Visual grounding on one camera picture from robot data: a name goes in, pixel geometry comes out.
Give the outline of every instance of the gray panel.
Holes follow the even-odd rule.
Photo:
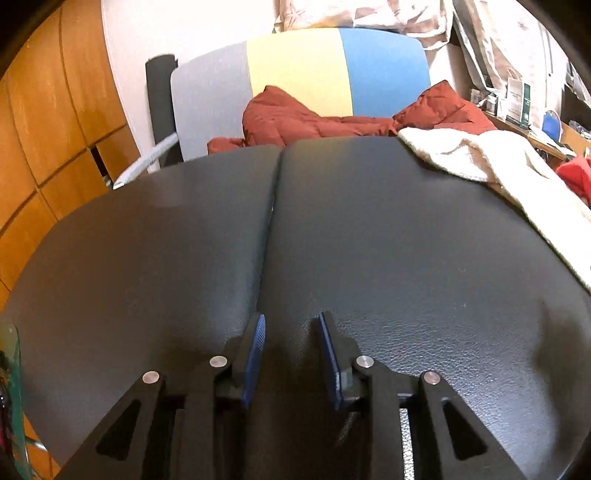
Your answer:
[[[242,113],[252,98],[246,42],[191,60],[170,77],[183,159],[207,155],[214,137],[242,137]]]

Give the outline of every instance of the metal pin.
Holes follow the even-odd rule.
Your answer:
[[[439,375],[437,372],[429,370],[423,374],[423,378],[428,384],[437,385],[441,380],[441,375]]]
[[[158,380],[160,380],[160,374],[150,370],[149,372],[146,372],[142,375],[142,380],[147,384],[156,383]]]
[[[223,355],[216,355],[211,357],[209,364],[214,368],[225,367],[228,364],[228,359]]]
[[[355,361],[362,368],[369,368],[374,364],[374,359],[367,355],[361,355]]]

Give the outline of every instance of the wooden desk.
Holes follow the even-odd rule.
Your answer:
[[[488,117],[488,119],[497,127],[499,130],[507,130],[516,134],[521,135],[522,137],[527,138],[530,144],[534,148],[539,148],[540,150],[546,152],[548,154],[548,164],[552,170],[556,170],[556,168],[564,161],[566,161],[566,155],[564,155],[560,150],[551,147],[549,145],[543,144],[538,139],[534,138],[529,130],[525,130],[524,128],[517,127],[516,125],[497,118],[495,115],[492,115],[489,112],[484,112],[484,114]]]

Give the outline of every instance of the blue panel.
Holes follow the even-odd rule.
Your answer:
[[[393,116],[431,86],[427,58],[415,38],[340,28],[353,115]]]

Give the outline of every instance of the white wall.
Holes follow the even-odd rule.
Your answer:
[[[179,63],[269,34],[276,0],[102,0],[109,61],[141,154],[154,145],[145,62],[173,53]]]

